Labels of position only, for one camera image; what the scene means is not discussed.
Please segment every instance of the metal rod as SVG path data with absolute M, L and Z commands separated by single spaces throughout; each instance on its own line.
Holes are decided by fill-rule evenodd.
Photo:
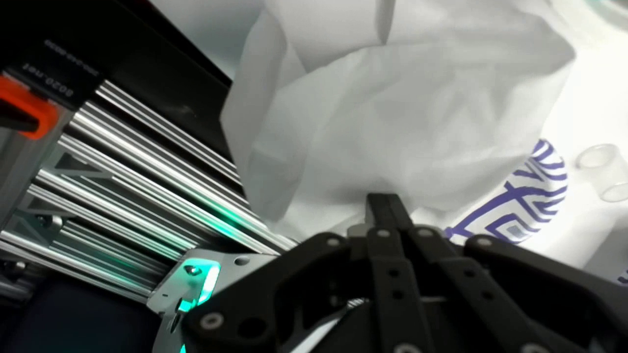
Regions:
M 103 199 L 121 210 L 126 210 L 128 214 L 136 214 L 138 218 L 148 220 L 152 226 L 162 228 L 164 232 L 183 238 L 195 248 L 205 240 L 203 234 L 195 234 L 181 224 L 176 224 L 174 220 L 158 214 L 154 209 L 140 207 L 138 203 L 111 191 L 109 187 L 89 179 L 89 177 L 79 177 L 79 179 L 68 179 L 73 181 L 77 187 L 93 193 L 97 199 Z
M 207 163 L 209 167 L 221 171 L 225 177 L 229 177 L 232 183 L 240 185 L 240 177 L 236 171 L 236 165 L 199 140 L 195 140 L 191 134 L 183 132 L 179 126 L 172 124 L 166 116 L 158 114 L 150 107 L 142 105 L 128 93 L 124 93 L 121 87 L 117 87 L 111 81 L 105 81 L 105 85 L 97 91 L 101 99 L 111 103 L 113 107 L 121 108 L 128 116 L 136 118 L 144 126 L 152 128 L 160 136 L 168 138 L 181 150 L 195 156 L 199 161 Z
M 54 175 L 46 169 L 42 169 L 36 177 L 36 181 L 44 183 L 46 187 L 52 187 L 64 195 L 72 195 L 75 199 L 81 199 L 83 203 L 89 203 L 93 209 L 103 210 L 111 214 L 113 218 L 130 224 L 144 234 L 150 234 L 158 238 L 160 242 L 166 242 L 174 250 L 187 252 L 197 248 L 195 242 L 189 240 L 189 236 L 177 234 L 176 230 L 170 230 L 162 224 L 156 224 L 154 220 L 146 218 L 144 214 L 101 195 L 99 191 L 93 191 L 79 181 L 72 181 L 60 175 Z
M 24 259 L 28 259 L 32 263 L 38 263 L 42 267 L 48 267 L 52 271 L 64 273 L 68 277 L 75 277 L 75 279 L 79 279 L 83 283 L 89 283 L 89 285 L 99 287 L 99 289 L 105 289 L 105 291 L 115 293 L 119 297 L 130 299 L 134 303 L 146 303 L 148 301 L 148 297 L 142 297 L 142 295 L 136 295 L 136 293 L 130 293 L 130 291 L 123 291 L 123 289 L 113 287 L 109 283 L 103 283 L 103 281 L 97 281 L 93 277 L 81 275 L 81 273 L 77 273 L 73 269 L 62 267 L 62 265 L 58 265 L 54 261 L 48 261 L 48 259 L 40 258 L 40 256 L 34 256 L 34 254 L 28 254 L 28 252 L 20 250 L 20 248 L 5 244 L 3 240 L 0 240 L 0 250 L 9 252 L 9 254 L 15 254 L 15 256 L 20 256 L 20 258 L 24 258 Z
M 5 252 L 20 256 L 20 258 L 24 258 L 28 261 L 42 263 L 46 267 L 50 267 L 52 261 L 54 263 L 62 263 L 66 269 L 73 269 L 73 271 L 66 271 L 66 273 L 70 273 L 73 277 L 81 277 L 81 273 L 83 273 L 83 275 L 89 275 L 93 279 L 101 279 L 105 283 L 111 283 L 111 285 L 115 285 L 119 289 L 124 289 L 128 293 L 132 293 L 132 295 L 140 295 L 142 299 L 148 299 L 152 295 L 150 287 L 138 285 L 136 281 L 130 281 L 130 279 L 124 279 L 124 277 L 115 275 L 111 271 L 105 271 L 105 269 L 99 269 L 95 265 L 83 263 L 83 261 L 79 261 L 79 259 L 75 259 L 72 256 L 54 252 L 54 250 L 44 248 L 40 244 L 28 242 L 19 234 L 3 232 L 0 242 L 5 244 L 5 246 L 0 246 Z
M 156 181 L 144 177 L 142 173 L 126 167 L 124 163 L 105 156 L 103 152 L 91 148 L 89 144 L 73 138 L 62 136 L 60 146 L 79 158 L 83 161 L 91 161 L 93 167 L 103 169 L 113 175 L 113 181 L 134 191 L 142 199 L 160 205 L 164 210 L 172 212 L 174 216 L 187 220 L 191 226 L 199 230 L 213 230 L 219 232 L 258 254 L 278 254 L 276 250 L 264 246 L 256 238 L 240 232 L 238 228 L 227 224 L 225 220 L 213 216 L 211 212 L 199 209 L 197 205 L 189 203 L 187 199 L 179 197 L 177 193 L 158 185 Z
M 0 295 L 13 301 L 28 301 L 32 299 L 32 291 L 22 287 L 20 283 L 11 283 L 0 277 Z
M 91 252 L 81 252 L 77 248 L 77 244 L 66 244 L 64 240 L 58 240 L 58 242 L 54 242 L 52 250 L 58 252 L 58 254 L 75 258 L 77 261 L 89 263 L 95 269 L 103 269 L 103 271 L 109 271 L 109 273 L 113 273 L 117 277 L 124 277 L 128 281 L 134 281 L 134 283 L 138 283 L 142 287 L 154 289 L 160 283 L 158 279 L 142 277 L 142 273 L 138 273 L 138 271 L 132 273 L 128 269 L 123 269 L 115 261 L 101 259 Z
M 107 252 L 107 254 L 115 254 L 117 258 L 128 261 L 134 267 L 140 267 L 142 271 L 150 273 L 150 275 L 158 275 L 164 277 L 170 269 L 156 261 L 154 258 L 148 258 L 136 250 L 130 250 L 91 228 L 83 228 L 72 220 L 66 222 L 66 226 L 62 228 L 64 236 L 72 236 L 72 238 L 79 238 L 83 242 L 95 244 L 95 248 Z
M 70 214 L 79 216 L 79 218 L 83 218 L 83 220 L 87 220 L 87 222 L 91 222 L 91 224 L 95 224 L 95 226 L 99 226 L 103 230 L 115 232 L 117 236 L 128 240 L 130 244 L 136 244 L 136 246 L 152 252 L 152 254 L 164 256 L 166 259 L 174 259 L 176 261 L 176 259 L 181 258 L 181 252 L 176 252 L 176 250 L 172 250 L 172 248 L 168 248 L 168 246 L 164 246 L 160 242 L 154 242 L 154 240 L 146 238 L 144 234 L 138 234 L 138 232 L 134 232 L 134 230 L 130 230 L 130 228 L 126 228 L 126 226 L 123 226 L 119 222 L 113 222 L 113 220 L 109 220 L 109 218 L 105 218 L 105 216 L 101 216 L 101 214 L 97 214 L 97 212 L 93 212 L 93 210 L 89 210 L 85 207 L 79 207 L 77 203 L 72 203 L 72 201 L 68 201 L 68 199 L 64 199 L 64 197 L 60 197 L 56 193 L 50 193 L 50 191 L 46 191 L 46 189 L 42 189 L 38 185 L 32 185 L 28 189 L 28 193 L 32 197 L 36 197 L 36 199 L 42 199 L 42 201 L 46 201 L 46 203 L 70 212 Z
M 58 240 L 54 242 L 56 246 L 72 246 L 83 254 L 95 256 L 99 261 L 103 261 L 105 267 L 113 267 L 115 271 L 126 273 L 128 277 L 164 277 L 166 267 L 158 267 L 158 263 L 146 263 L 134 258 L 134 254 L 126 250 L 117 250 L 99 240 L 99 234 L 91 230 L 72 230 L 72 228 L 62 228 Z
M 113 128 L 113 134 L 117 134 L 119 140 L 124 140 L 130 150 L 126 150 L 128 156 L 138 158 L 140 152 L 144 161 L 168 165 L 172 169 L 177 169 L 179 175 L 185 179 L 191 179 L 199 185 L 203 185 L 207 191 L 213 193 L 213 199 L 219 199 L 227 203 L 227 207 L 238 209 L 244 214 L 250 214 L 256 218 L 256 214 L 250 210 L 250 203 L 242 197 L 230 191 L 229 187 L 221 185 L 219 181 L 211 179 L 209 175 L 201 173 L 181 158 L 177 158 L 174 152 L 166 150 L 164 146 L 156 144 L 154 140 L 146 138 L 142 132 L 130 128 L 124 124 L 124 120 L 113 116 L 111 112 L 103 110 L 101 107 L 87 103 L 77 116 L 85 114 L 85 118 L 93 118 L 103 128 Z
M 272 234 L 258 218 L 252 216 L 250 210 L 234 209 L 229 201 L 217 195 L 217 191 L 203 183 L 197 175 L 187 173 L 191 167 L 181 167 L 183 163 L 174 163 L 174 158 L 164 148 L 152 144 L 138 132 L 130 130 L 115 116 L 103 112 L 95 105 L 87 105 L 81 112 L 75 114 L 72 122 L 79 132 L 107 144 L 117 154 L 130 158 L 134 163 L 142 165 L 146 171 L 154 171 L 156 177 L 164 179 L 172 187 L 187 193 L 189 197 L 209 205 L 219 210 L 227 218 L 250 228 L 252 232 L 266 238 L 270 244 L 291 250 L 297 242 L 287 240 L 283 236 Z

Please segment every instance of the blue patterned fabric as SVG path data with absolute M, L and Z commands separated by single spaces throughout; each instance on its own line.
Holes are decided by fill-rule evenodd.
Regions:
M 476 234 L 523 244 L 554 220 L 566 195 L 566 163 L 554 146 L 543 140 L 533 158 L 509 177 L 491 201 L 456 226 L 446 228 L 446 234 L 456 244 Z

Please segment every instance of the crumpled white paper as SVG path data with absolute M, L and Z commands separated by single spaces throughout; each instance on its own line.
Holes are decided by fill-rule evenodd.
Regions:
M 531 156 L 572 59 L 505 0 L 268 0 L 223 124 L 280 234 L 348 224 L 368 193 L 448 214 Z

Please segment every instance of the bolt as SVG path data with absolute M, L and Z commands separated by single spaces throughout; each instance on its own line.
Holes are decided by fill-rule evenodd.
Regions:
M 338 248 L 338 246 L 340 246 L 340 240 L 331 238 L 331 240 L 329 240 L 329 246 L 331 246 L 331 248 Z
M 203 271 L 201 269 L 197 269 L 197 267 L 193 267 L 193 265 L 185 265 L 183 267 L 191 277 L 199 277 Z
M 395 353 L 421 353 L 421 350 L 411 344 L 403 344 L 395 348 Z
M 225 324 L 225 318 L 219 312 L 207 314 L 201 320 L 203 330 L 219 330 Z
M 54 216 L 54 218 L 52 218 L 52 224 L 54 224 L 56 228 L 64 228 L 66 220 L 64 220 L 62 216 Z
M 493 246 L 493 240 L 482 238 L 482 240 L 478 240 L 478 246 L 482 246 L 482 248 L 491 248 L 491 246 Z
M 248 259 L 248 258 L 238 258 L 234 263 L 236 263 L 238 267 L 244 267 L 244 265 L 250 265 L 250 259 Z
M 391 238 L 391 232 L 380 230 L 380 232 L 378 232 L 378 238 Z
M 523 348 L 523 353 L 550 353 L 544 346 L 539 346 L 539 344 L 527 344 Z

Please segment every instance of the orange bracket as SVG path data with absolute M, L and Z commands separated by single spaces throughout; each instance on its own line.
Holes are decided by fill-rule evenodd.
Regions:
M 0 77 L 0 101 L 38 120 L 36 132 L 22 132 L 32 142 L 44 140 L 60 122 L 58 107 L 9 77 Z

